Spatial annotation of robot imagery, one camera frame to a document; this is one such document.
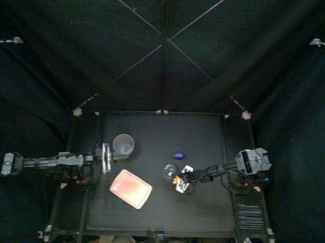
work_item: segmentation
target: blue object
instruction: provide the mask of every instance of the blue object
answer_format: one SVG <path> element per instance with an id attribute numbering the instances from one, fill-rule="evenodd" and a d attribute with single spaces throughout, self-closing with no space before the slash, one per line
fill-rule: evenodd
<path id="1" fill-rule="evenodd" d="M 174 159 L 183 159 L 184 157 L 186 157 L 186 154 L 182 153 L 182 152 L 179 152 L 179 153 L 176 153 L 176 154 L 172 155 L 172 158 Z"/>
<path id="2" fill-rule="evenodd" d="M 270 178 L 265 178 L 265 179 L 263 179 L 263 182 L 267 183 L 269 181 L 270 181 Z"/>

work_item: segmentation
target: black fabric enclosure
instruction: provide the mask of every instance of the black fabric enclosure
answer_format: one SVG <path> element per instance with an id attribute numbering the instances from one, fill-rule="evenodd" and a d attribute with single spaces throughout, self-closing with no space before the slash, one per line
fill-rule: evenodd
<path id="1" fill-rule="evenodd" d="M 93 112 L 247 111 L 273 163 L 277 239 L 323 242 L 325 46 L 310 45 L 323 12 L 321 0 L 0 1 L 1 157 L 73 148 Z M 35 240 L 55 188 L 43 176 L 0 179 L 1 242 Z"/>

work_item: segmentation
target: small toy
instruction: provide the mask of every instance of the small toy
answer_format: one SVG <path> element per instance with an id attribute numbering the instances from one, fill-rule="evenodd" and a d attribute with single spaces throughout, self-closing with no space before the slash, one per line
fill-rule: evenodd
<path id="1" fill-rule="evenodd" d="M 178 152 L 178 153 L 175 153 L 175 154 L 172 155 L 172 158 L 174 158 L 174 159 L 183 159 L 184 157 L 186 157 L 186 154 L 182 153 L 182 152 Z"/>

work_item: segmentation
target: black table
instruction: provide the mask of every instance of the black table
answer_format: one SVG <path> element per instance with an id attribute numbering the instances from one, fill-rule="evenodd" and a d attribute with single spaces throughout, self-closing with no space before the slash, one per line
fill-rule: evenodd
<path id="1" fill-rule="evenodd" d="M 175 191 L 163 178 L 168 162 L 179 168 L 204 169 L 234 160 L 239 150 L 254 148 L 250 123 L 241 116 L 85 114 L 76 120 L 68 149 L 91 152 L 95 144 L 112 143 L 116 135 L 130 134 L 136 142 L 128 159 L 112 165 L 92 192 L 87 210 L 85 234 L 147 235 L 164 231 L 168 236 L 234 236 L 231 196 L 216 178 L 196 183 L 191 195 Z M 171 158 L 186 153 L 183 160 Z M 127 169 L 151 186 L 143 207 L 130 206 L 111 191 L 112 180 Z"/>

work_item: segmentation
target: pink plate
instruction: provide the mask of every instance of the pink plate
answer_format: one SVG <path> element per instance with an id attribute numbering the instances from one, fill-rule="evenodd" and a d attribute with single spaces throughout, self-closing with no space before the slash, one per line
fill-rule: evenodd
<path id="1" fill-rule="evenodd" d="M 138 176 L 127 170 L 120 171 L 112 182 L 111 192 L 131 206 L 140 209 L 151 191 L 151 185 L 147 184 Z"/>

